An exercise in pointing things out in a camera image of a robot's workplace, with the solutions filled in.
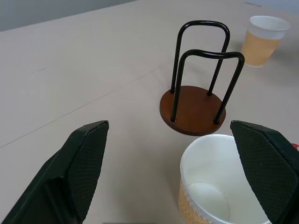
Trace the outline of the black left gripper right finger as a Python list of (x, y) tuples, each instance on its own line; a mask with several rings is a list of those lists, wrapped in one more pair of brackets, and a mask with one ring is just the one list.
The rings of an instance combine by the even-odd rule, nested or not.
[(299, 152), (278, 131), (230, 124), (246, 179), (272, 224), (299, 222)]

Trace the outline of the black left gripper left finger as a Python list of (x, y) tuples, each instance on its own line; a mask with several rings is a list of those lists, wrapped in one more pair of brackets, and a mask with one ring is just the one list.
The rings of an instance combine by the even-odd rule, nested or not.
[(109, 122), (73, 131), (39, 169), (4, 224), (81, 224), (89, 211), (101, 172)]

